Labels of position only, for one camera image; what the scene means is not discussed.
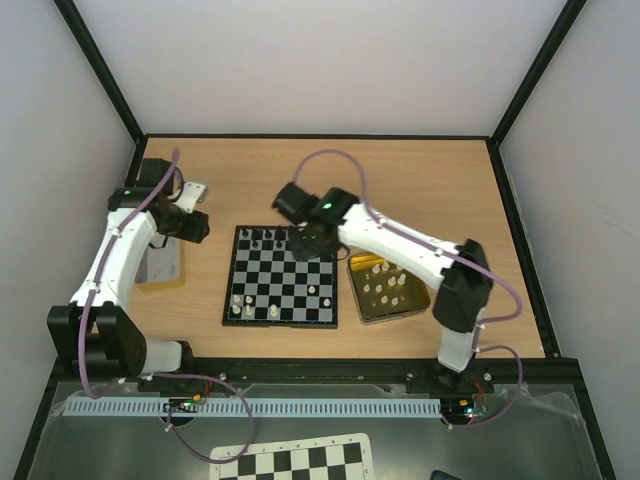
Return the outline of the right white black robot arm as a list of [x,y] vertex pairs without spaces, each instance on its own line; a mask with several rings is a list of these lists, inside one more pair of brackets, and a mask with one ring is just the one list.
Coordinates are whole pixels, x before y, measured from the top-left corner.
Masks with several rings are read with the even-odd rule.
[[289,182],[272,208],[292,225],[292,250],[298,259],[357,248],[396,264],[434,290],[432,314],[442,327],[437,382],[455,392],[470,381],[469,365],[493,287],[478,242],[456,244],[430,237],[337,187],[318,197]]

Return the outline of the black silver chess board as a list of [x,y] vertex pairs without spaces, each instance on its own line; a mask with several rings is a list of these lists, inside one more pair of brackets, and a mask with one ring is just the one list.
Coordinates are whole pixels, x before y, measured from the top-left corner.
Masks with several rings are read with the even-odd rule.
[[[315,286],[313,294],[308,293]],[[247,317],[245,297],[251,296],[253,316]],[[322,305],[330,299],[330,306]],[[234,315],[232,306],[242,311]],[[270,306],[278,316],[270,316]],[[338,327],[338,273],[336,255],[298,261],[290,250],[286,227],[238,225],[232,243],[224,326]]]

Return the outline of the gold tin with pieces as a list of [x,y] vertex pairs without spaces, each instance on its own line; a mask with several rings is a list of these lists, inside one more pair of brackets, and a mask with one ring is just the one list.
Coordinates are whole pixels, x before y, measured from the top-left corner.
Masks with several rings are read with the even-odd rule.
[[377,255],[351,256],[347,272],[364,325],[419,315],[431,304],[427,287],[421,280]]

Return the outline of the silver gold tin lid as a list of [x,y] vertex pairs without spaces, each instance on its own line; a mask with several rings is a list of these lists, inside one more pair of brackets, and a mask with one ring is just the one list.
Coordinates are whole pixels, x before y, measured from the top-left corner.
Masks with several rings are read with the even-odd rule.
[[155,235],[143,253],[135,284],[142,290],[183,285],[184,267],[183,242],[173,237]]

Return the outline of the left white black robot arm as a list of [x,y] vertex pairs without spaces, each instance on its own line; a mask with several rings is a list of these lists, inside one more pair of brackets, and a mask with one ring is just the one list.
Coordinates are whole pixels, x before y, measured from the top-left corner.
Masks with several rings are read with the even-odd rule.
[[108,200],[106,229],[89,272],[68,304],[54,306],[47,327],[66,373],[76,373],[87,397],[99,399],[130,377],[172,373],[183,344],[150,340],[128,314],[140,264],[156,236],[194,244],[209,234],[209,217],[197,210],[203,183],[178,189],[180,151],[169,160],[145,158],[139,178]]

